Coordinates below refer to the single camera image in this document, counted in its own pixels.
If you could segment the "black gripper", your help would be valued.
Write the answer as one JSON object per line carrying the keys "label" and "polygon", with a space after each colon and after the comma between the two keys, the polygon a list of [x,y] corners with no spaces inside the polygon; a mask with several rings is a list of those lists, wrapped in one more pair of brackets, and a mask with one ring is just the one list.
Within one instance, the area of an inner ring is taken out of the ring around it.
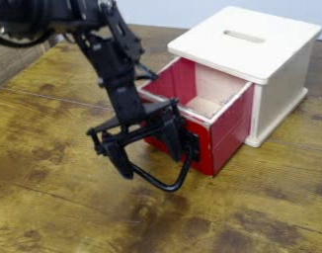
{"label": "black gripper", "polygon": [[115,116],[92,127],[87,135],[98,154],[107,156],[124,179],[134,179],[134,168],[124,147],[132,142],[159,135],[175,162],[180,160],[180,115],[178,100],[143,103],[134,80],[99,79],[115,110]]}

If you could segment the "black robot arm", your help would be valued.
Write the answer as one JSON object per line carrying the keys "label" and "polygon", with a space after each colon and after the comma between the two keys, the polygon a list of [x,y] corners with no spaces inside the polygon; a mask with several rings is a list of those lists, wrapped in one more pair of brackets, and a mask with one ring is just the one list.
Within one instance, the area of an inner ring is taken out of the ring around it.
{"label": "black robot arm", "polygon": [[135,82],[158,76],[140,63],[140,38],[130,30],[115,0],[0,0],[0,44],[31,47],[52,35],[72,36],[106,89],[115,117],[91,128],[95,151],[107,156],[127,179],[155,178],[128,159],[126,146],[160,135],[171,158],[180,159],[180,117],[176,101],[143,103]]}

